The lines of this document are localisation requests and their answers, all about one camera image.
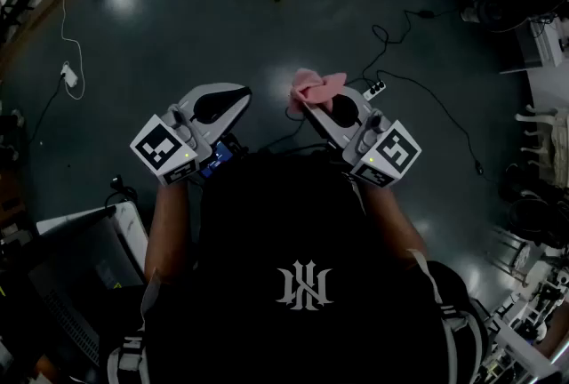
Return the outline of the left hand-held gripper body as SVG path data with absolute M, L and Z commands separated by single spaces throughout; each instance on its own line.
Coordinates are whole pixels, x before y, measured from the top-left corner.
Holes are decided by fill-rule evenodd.
M 213 124 L 199 123 L 195 119 L 194 105 L 207 93 L 242 87 L 246 86 L 216 83 L 195 87 L 162 116 L 153 115 L 130 144 L 131 150 L 164 186 L 199 173 L 212 158 L 220 140 L 230 147 L 236 158 L 244 149 L 230 130 L 248 108 L 251 89 L 246 87 L 247 96 Z

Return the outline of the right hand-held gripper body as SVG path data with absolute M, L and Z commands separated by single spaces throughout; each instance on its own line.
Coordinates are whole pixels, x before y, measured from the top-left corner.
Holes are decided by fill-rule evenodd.
M 339 127 L 322 106 L 303 104 L 305 117 L 332 147 L 332 159 L 349 175 L 380 188 L 401 180 L 421 154 L 421 148 L 400 121 L 389 120 L 363 94 L 345 86 L 359 110 L 361 124 Z

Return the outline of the pink cloth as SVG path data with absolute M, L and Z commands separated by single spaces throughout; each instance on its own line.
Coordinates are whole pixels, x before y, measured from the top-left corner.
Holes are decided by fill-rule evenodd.
M 299 68 L 292 82 L 289 108 L 300 113 L 303 104 L 322 106 L 327 112 L 333 111 L 333 98 L 339 95 L 346 83 L 346 73 L 320 76 L 316 71 Z

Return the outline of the person's left forearm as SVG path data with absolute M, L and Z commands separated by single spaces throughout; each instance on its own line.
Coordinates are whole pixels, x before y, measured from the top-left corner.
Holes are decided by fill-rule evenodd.
M 160 185 L 148 236 L 144 275 L 161 283 L 189 286 L 198 248 L 190 231 L 188 183 Z

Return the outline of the person's right forearm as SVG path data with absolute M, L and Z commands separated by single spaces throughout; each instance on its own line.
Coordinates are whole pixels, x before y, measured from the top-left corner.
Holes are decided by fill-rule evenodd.
M 392 190 L 366 182 L 358 182 L 357 187 L 366 216 L 378 231 L 389 257 L 402 268 L 414 267 L 417 260 L 413 251 L 426 256 L 426 245 Z

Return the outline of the white power strip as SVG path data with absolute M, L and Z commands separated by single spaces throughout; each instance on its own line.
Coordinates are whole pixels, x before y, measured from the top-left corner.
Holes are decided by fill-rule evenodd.
M 373 84 L 372 87 L 368 88 L 364 93 L 363 93 L 363 97 L 367 100 L 367 101 L 371 101 L 373 98 L 375 98 L 377 95 L 379 95 L 381 92 L 383 92 L 386 89 L 386 85 L 385 83 L 380 80 L 378 82 L 376 82 L 375 84 Z

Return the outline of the blue-screen device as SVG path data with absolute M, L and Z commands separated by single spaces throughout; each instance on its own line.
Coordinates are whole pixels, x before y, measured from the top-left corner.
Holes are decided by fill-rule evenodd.
M 204 168 L 199 171 L 201 177 L 203 179 L 208 179 L 222 164 L 230 161 L 233 158 L 234 153 L 230 147 L 223 141 L 218 141 L 215 145 L 212 158 L 204 166 Z

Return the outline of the white power adapter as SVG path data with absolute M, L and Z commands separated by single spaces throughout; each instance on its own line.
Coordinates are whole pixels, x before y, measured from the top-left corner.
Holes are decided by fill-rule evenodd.
M 67 87 L 74 88 L 78 82 L 78 76 L 75 71 L 70 67 L 69 63 L 66 61 L 61 67 L 60 76 L 66 83 Z

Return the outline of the person's black t-shirt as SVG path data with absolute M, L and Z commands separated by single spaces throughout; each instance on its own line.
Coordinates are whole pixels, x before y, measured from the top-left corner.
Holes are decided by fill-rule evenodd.
M 317 155 L 223 164 L 190 285 L 145 277 L 108 308 L 104 384 L 473 384 L 488 339 L 466 285 L 394 262 L 357 183 Z

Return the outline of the grey computer case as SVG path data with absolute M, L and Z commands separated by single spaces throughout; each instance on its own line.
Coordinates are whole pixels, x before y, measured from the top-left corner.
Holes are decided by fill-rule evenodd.
M 102 298 L 141 284 L 141 271 L 104 210 L 48 230 L 37 244 L 42 254 L 30 282 L 71 344 L 98 365 Z

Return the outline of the white ornate chair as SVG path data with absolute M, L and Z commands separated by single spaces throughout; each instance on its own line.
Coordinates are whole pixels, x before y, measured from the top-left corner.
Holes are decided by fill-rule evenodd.
M 535 124 L 536 131 L 524 131 L 527 137 L 538 139 L 539 147 L 521 147 L 520 151 L 536 155 L 532 164 L 542 168 L 550 183 L 569 189 L 569 108 L 537 109 L 527 105 L 529 115 L 515 114 L 520 123 Z

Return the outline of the white drawer cabinet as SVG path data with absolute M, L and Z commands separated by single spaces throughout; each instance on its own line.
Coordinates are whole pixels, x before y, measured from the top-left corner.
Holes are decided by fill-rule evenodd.
M 503 35 L 500 73 L 556 68 L 569 61 L 569 28 L 558 17 L 528 20 Z

